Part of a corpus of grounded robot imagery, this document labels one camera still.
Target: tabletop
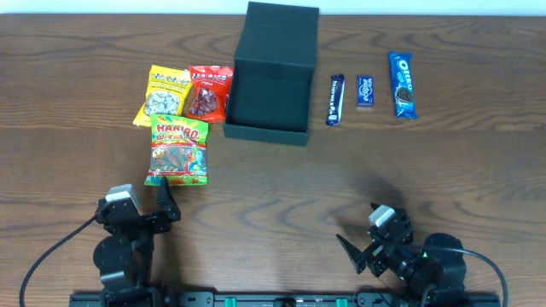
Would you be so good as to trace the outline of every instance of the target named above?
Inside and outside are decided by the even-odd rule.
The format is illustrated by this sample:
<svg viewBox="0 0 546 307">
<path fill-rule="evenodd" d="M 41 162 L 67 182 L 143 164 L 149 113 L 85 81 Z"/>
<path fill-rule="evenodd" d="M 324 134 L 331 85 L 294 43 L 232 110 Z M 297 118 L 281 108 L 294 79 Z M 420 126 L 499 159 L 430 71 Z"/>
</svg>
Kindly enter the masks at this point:
<svg viewBox="0 0 546 307">
<path fill-rule="evenodd" d="M 150 130 L 133 126 L 153 64 L 232 65 L 240 15 L 0 16 L 0 306 L 17 305 L 36 259 L 91 217 L 96 200 L 143 186 Z M 418 120 L 395 119 L 390 50 L 413 53 Z M 182 220 L 155 238 L 153 277 L 220 292 L 401 289 L 393 273 L 357 275 L 335 238 L 361 248 L 369 202 L 405 208 L 415 240 L 445 232 L 495 261 L 510 305 L 546 288 L 544 18 L 321 15 L 306 147 L 207 139 L 209 184 L 176 187 Z M 347 80 L 343 118 L 324 124 L 330 76 Z M 375 106 L 356 108 L 356 76 Z M 92 224 L 51 254 L 28 306 L 100 291 Z M 495 272 L 465 257 L 468 291 L 496 292 Z"/>
</svg>

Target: blue package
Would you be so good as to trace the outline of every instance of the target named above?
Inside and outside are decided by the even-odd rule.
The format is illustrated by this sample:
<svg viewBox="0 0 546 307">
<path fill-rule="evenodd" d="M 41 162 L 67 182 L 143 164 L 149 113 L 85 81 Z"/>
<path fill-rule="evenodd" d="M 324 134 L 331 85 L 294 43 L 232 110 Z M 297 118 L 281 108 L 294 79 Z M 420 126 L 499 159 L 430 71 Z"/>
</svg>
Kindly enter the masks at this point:
<svg viewBox="0 0 546 307">
<path fill-rule="evenodd" d="M 339 125 L 341 121 L 341 109 L 343 108 L 343 91 L 345 90 L 345 76 L 332 76 L 332 90 L 330 90 L 330 107 L 326 125 Z"/>
<path fill-rule="evenodd" d="M 411 54 L 389 53 L 391 64 L 392 99 L 397 119 L 417 119 L 415 96 L 410 71 Z"/>
<path fill-rule="evenodd" d="M 357 107 L 373 107 L 374 106 L 374 77 L 358 76 L 357 89 L 358 89 Z"/>
</svg>

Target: red candy bag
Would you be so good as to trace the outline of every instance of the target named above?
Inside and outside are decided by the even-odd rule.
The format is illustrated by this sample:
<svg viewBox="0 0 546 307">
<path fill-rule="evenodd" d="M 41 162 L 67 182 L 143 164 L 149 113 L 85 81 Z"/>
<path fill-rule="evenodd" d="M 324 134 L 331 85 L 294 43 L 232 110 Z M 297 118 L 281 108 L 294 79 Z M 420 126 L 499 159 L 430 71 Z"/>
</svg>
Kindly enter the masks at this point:
<svg viewBox="0 0 546 307">
<path fill-rule="evenodd" d="M 189 67 L 189 73 L 195 98 L 186 117 L 207 123 L 225 120 L 233 67 Z"/>
</svg>

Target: black box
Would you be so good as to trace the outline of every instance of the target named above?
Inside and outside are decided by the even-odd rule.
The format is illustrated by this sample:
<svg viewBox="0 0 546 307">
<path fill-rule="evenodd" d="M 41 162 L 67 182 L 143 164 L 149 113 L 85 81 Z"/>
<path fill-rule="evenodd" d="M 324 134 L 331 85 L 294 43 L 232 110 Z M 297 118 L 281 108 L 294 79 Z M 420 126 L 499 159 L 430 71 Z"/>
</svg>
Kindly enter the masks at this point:
<svg viewBox="0 0 546 307">
<path fill-rule="evenodd" d="M 248 3 L 226 137 L 304 146 L 317 60 L 318 9 Z"/>
</svg>

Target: white wall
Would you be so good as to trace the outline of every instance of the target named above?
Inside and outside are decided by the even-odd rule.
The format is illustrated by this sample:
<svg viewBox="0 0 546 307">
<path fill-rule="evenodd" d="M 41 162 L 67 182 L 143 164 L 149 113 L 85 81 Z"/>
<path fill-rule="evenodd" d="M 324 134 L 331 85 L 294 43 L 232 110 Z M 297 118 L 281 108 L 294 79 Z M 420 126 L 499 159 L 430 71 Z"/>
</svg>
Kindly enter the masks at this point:
<svg viewBox="0 0 546 307">
<path fill-rule="evenodd" d="M 546 0 L 261 0 L 321 14 L 546 15 Z M 0 13 L 245 14 L 247 0 L 0 0 Z"/>
</svg>

